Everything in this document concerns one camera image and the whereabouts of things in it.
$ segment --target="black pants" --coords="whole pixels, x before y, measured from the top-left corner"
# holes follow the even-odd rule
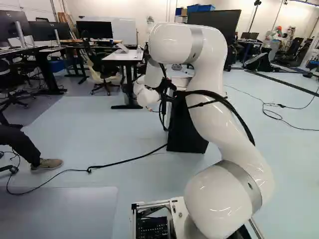
[[[37,167],[40,164],[40,151],[22,131],[10,126],[0,125],[0,144],[9,145],[27,162]]]

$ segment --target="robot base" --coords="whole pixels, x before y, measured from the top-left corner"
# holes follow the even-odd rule
[[[257,238],[263,239],[254,221],[250,219],[249,223]],[[183,197],[150,203],[133,203],[131,230],[132,239],[207,239],[190,218]],[[252,238],[243,225],[228,239]]]
[[[167,139],[167,151],[183,153],[205,153],[208,141],[203,139],[194,127],[185,97],[176,91],[178,103],[172,108]]]

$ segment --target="beige office chair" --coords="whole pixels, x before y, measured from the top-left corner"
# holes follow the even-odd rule
[[[101,74],[101,72],[97,72],[93,69],[93,62],[88,59],[87,61],[88,68],[91,72],[92,77],[88,80],[94,83],[94,88],[91,91],[91,95],[94,95],[95,92],[101,88],[105,88],[106,92],[108,93],[108,96],[111,95],[111,89],[110,87],[119,87],[120,84],[114,85],[112,82],[120,82],[122,75],[120,73],[117,73],[115,76],[104,78],[104,76]]]

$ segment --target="laptop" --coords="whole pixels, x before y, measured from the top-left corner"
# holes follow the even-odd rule
[[[121,51],[118,51],[118,53],[125,53],[125,54],[127,54],[130,50],[125,46],[125,45],[123,45],[123,44],[121,44],[121,43],[118,43],[118,44],[116,44],[120,49],[121,49]]]

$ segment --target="whiteboard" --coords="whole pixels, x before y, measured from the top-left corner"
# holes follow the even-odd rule
[[[123,40],[124,45],[137,45],[136,21],[133,18],[85,16],[77,21],[110,21],[112,24],[113,39]]]

